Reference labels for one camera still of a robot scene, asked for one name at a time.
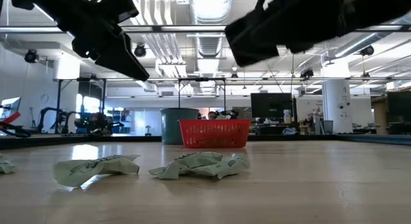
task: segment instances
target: ceiling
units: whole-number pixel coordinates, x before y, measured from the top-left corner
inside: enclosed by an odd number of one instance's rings
[[[174,24],[188,25],[191,24],[190,11],[188,4],[180,4],[174,0],[171,3],[171,15]],[[256,4],[256,0],[233,0],[231,13],[228,18],[228,22],[235,21],[236,19],[244,16],[247,12],[251,11]],[[21,10],[14,8],[9,0],[4,1],[3,13],[0,18],[0,25],[2,26],[53,26],[54,23],[50,21],[45,15],[43,15],[37,9],[33,11]],[[130,21],[124,22],[122,25],[131,25]],[[361,33],[351,33],[339,39],[329,40],[321,44],[315,45],[315,47],[307,51],[306,54],[293,55],[287,49],[280,47],[280,56],[272,58],[270,60],[260,62],[258,64],[248,66],[244,69],[238,69],[239,77],[270,77],[274,76],[291,76],[292,70],[295,70],[295,75],[299,76],[299,72],[303,68],[298,68],[299,65],[308,62],[315,71],[315,76],[320,76],[321,62],[320,55],[328,49],[336,49],[338,47],[347,44],[349,41],[359,37]],[[141,35],[130,34],[134,43],[143,42]],[[394,33],[388,37],[373,44],[375,48],[375,54],[370,57],[365,57],[364,65],[362,64],[362,58],[360,55],[351,55],[346,57],[349,61],[349,70],[351,75],[360,75],[363,70],[373,69],[376,67],[384,66],[393,62],[399,58],[408,55],[408,50],[411,48],[411,42],[402,45],[392,51],[380,54],[402,42],[407,41],[410,38],[408,33]],[[188,74],[194,74],[197,71],[197,58],[195,53],[195,41],[194,38],[187,37],[187,34],[177,34],[178,44],[182,53],[184,61],[187,63],[186,71]],[[71,48],[71,37],[65,34],[53,34],[53,35],[8,35],[6,42],[55,42],[64,47]],[[50,52],[40,51],[41,55],[47,55],[49,58],[59,58],[59,51]],[[158,78],[159,75],[155,72],[155,57],[148,54],[144,58],[140,58],[139,61],[145,66],[150,73],[151,77]],[[223,42],[223,54],[218,66],[217,76],[230,77],[232,73],[232,67],[235,66],[234,58],[232,57],[231,50],[228,48],[226,41]],[[398,73],[402,76],[408,75],[408,71],[411,69],[411,63],[405,62],[395,67],[388,67],[383,71],[379,71],[373,76],[389,76]],[[82,73],[97,73],[100,77],[121,77],[120,74],[114,73],[108,69],[93,65],[90,61],[83,61]],[[249,84],[264,84],[267,82],[247,82]],[[383,85],[385,81],[379,81],[371,84]],[[111,83],[111,87],[138,87],[133,82],[117,82]]]

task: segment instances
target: crumpled plastic bag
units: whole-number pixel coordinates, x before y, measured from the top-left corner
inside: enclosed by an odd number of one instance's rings
[[[4,155],[0,153],[0,173],[15,173],[16,167],[13,163],[4,159]]]
[[[223,155],[213,152],[188,153],[174,159],[166,167],[151,169],[148,172],[159,179],[179,179],[179,175],[189,173],[190,169],[209,166],[220,162]]]
[[[224,159],[211,166],[201,166],[190,169],[199,175],[211,176],[217,179],[222,179],[228,175],[235,175],[245,169],[250,168],[250,161],[244,154],[232,154],[231,157],[224,157]]]
[[[54,165],[53,177],[60,185],[81,186],[97,174],[138,173],[133,162],[140,155],[114,155],[96,160],[68,160]]]

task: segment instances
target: ceiling duct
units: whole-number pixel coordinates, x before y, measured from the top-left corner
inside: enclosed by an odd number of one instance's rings
[[[411,24],[411,12],[389,23],[393,25]],[[342,57],[351,55],[353,53],[356,53],[357,51],[360,51],[391,34],[392,32],[376,32],[376,33],[371,33],[371,34],[360,35],[359,37],[353,39],[352,41],[348,42],[347,44],[335,50],[334,58],[342,58]]]
[[[191,16],[193,24],[196,25],[218,25],[225,24],[230,14],[232,0],[189,0]],[[222,38],[215,37],[215,35],[222,35],[221,33],[211,34],[214,37],[197,37],[197,67],[201,76],[203,73],[216,73],[220,61],[216,59],[221,55]],[[209,82],[201,82],[200,88],[204,88],[205,92],[213,92]]]

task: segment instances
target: red plastic basket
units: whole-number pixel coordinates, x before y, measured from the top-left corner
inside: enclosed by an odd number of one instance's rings
[[[249,119],[180,120],[186,148],[242,148],[249,136]]]

